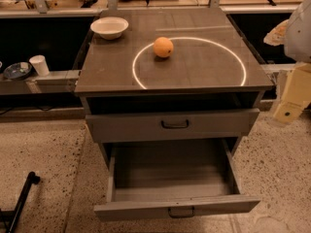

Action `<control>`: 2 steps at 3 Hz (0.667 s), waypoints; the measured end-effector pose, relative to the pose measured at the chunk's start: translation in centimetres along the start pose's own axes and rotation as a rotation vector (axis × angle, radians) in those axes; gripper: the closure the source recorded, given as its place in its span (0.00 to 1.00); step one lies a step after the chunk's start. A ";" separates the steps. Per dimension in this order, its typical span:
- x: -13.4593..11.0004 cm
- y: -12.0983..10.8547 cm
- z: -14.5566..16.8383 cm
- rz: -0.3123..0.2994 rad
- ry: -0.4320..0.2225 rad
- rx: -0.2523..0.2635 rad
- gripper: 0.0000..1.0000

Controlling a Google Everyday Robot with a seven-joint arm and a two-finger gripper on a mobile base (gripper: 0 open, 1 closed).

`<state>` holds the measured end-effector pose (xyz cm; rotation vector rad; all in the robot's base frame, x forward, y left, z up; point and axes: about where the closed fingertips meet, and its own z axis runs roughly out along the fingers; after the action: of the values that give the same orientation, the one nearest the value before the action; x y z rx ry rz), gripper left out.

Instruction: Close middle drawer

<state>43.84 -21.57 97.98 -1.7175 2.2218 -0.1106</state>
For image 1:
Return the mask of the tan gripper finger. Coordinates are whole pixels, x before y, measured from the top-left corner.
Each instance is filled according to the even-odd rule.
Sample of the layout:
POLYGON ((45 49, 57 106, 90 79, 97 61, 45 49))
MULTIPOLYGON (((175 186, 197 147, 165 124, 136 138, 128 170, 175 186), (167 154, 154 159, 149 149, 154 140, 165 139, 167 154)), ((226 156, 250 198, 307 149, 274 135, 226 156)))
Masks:
POLYGON ((288 20, 284 20, 276 25, 266 36, 263 41, 273 47, 284 44, 285 34, 287 29, 288 20))

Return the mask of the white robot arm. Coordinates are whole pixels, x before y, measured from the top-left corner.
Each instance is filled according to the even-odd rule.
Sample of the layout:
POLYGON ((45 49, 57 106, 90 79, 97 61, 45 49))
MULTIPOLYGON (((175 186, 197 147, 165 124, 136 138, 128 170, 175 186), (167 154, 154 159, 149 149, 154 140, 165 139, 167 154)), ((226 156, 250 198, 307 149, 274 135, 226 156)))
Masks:
POLYGON ((311 104, 311 0, 303 0, 263 41, 283 45, 285 56, 295 61, 272 109, 275 121, 290 124, 311 104))

